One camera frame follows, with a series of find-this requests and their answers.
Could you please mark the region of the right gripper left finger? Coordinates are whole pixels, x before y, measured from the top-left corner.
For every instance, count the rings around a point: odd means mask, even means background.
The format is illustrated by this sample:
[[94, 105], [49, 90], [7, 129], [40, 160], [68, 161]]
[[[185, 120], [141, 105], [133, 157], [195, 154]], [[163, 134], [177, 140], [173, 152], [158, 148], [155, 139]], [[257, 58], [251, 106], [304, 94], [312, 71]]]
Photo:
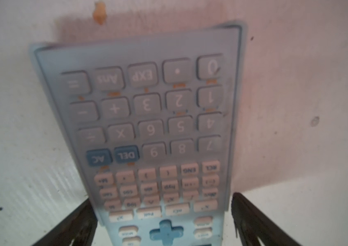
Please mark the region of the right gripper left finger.
[[33, 246], [91, 246], [97, 225], [93, 206], [86, 199]]

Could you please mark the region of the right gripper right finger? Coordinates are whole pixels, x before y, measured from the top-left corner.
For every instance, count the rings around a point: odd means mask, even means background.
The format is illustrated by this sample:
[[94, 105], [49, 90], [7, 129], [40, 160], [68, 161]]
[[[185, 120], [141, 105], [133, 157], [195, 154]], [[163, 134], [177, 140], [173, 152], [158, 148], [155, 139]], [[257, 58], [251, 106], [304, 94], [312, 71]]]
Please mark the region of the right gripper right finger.
[[236, 237], [244, 246], [298, 246], [299, 243], [277, 226], [243, 194], [235, 192], [231, 215]]

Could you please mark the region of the grey calculator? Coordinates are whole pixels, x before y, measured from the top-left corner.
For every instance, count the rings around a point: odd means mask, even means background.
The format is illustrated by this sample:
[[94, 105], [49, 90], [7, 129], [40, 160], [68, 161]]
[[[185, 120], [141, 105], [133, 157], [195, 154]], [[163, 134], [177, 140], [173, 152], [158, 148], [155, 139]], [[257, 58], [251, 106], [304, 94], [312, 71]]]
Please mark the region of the grey calculator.
[[31, 60], [113, 246], [220, 246], [241, 87], [241, 22]]

